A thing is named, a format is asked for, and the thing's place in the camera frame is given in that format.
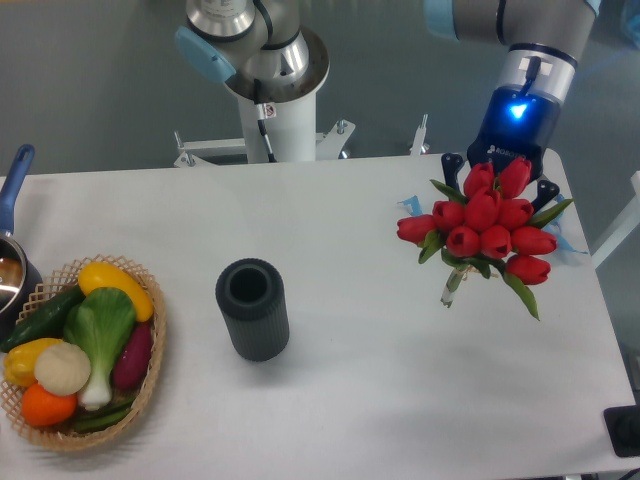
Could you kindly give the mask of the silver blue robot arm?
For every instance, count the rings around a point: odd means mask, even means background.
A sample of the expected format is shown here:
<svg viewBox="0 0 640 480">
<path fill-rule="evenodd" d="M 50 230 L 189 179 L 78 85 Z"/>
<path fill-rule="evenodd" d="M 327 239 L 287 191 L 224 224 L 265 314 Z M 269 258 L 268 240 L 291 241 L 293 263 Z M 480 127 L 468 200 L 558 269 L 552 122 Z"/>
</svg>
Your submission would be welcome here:
<svg viewBox="0 0 640 480">
<path fill-rule="evenodd" d="M 342 142 L 316 132 L 316 94 L 329 72 L 322 40 L 304 27 L 294 1 L 190 1 L 175 34 L 182 57 L 237 99 L 246 155 L 252 163 L 336 157 Z M 442 158 L 445 181 L 464 163 L 503 171 L 517 158 L 531 164 L 536 209 L 558 187 L 543 176 L 543 156 L 592 25 L 595 1 L 427 1 L 429 29 L 456 40 L 508 47 L 479 133 L 464 156 Z"/>
</svg>

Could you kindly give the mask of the black blue-lit gripper body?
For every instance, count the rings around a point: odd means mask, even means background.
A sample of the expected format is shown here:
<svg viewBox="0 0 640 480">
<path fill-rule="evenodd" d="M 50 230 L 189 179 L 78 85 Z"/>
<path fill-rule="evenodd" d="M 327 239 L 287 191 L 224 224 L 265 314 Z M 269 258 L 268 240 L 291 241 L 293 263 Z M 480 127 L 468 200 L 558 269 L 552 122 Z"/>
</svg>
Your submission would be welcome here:
<svg viewBox="0 0 640 480">
<path fill-rule="evenodd" d="M 479 133 L 467 149 L 470 165 L 489 162 L 500 173 L 522 157 L 531 162 L 530 180 L 537 180 L 543 174 L 543 156 L 560 111 L 560 104 L 553 100 L 497 88 Z"/>
</svg>

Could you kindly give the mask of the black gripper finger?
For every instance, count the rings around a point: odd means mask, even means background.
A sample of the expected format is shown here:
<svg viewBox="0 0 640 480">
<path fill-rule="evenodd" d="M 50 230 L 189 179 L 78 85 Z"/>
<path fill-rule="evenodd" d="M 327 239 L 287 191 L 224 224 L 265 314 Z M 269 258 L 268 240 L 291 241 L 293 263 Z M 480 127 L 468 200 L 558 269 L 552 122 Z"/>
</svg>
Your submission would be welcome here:
<svg viewBox="0 0 640 480">
<path fill-rule="evenodd" d="M 445 184 L 459 192 L 458 174 L 464 166 L 464 158 L 458 153 L 444 153 L 441 156 Z"/>
<path fill-rule="evenodd" d="M 531 202 L 533 212 L 538 213 L 549 202 L 554 200 L 560 193 L 559 186 L 546 179 L 539 179 L 536 182 L 536 197 Z"/>
</svg>

